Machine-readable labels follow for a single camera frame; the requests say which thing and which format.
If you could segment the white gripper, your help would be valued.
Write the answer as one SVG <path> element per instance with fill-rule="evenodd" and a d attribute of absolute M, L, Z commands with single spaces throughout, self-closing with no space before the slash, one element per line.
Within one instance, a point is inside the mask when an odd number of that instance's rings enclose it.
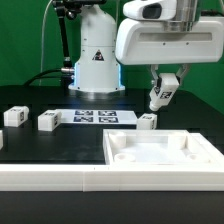
<path fill-rule="evenodd" d="M 223 49 L 223 17 L 201 17 L 188 32 L 165 31 L 162 22 L 125 19 L 118 29 L 115 55 L 124 65 L 150 65 L 157 87 L 158 66 L 153 64 L 182 64 L 176 73 L 182 84 L 189 64 L 217 62 Z"/>

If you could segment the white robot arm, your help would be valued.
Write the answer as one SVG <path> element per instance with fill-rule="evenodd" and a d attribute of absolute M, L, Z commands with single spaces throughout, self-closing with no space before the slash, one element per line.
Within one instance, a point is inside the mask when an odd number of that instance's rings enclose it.
<path fill-rule="evenodd" d="M 224 17 L 202 16 L 199 0 L 132 0 L 116 24 L 99 5 L 81 13 L 81 55 L 70 88 L 122 91 L 121 65 L 217 62 L 224 50 Z"/>

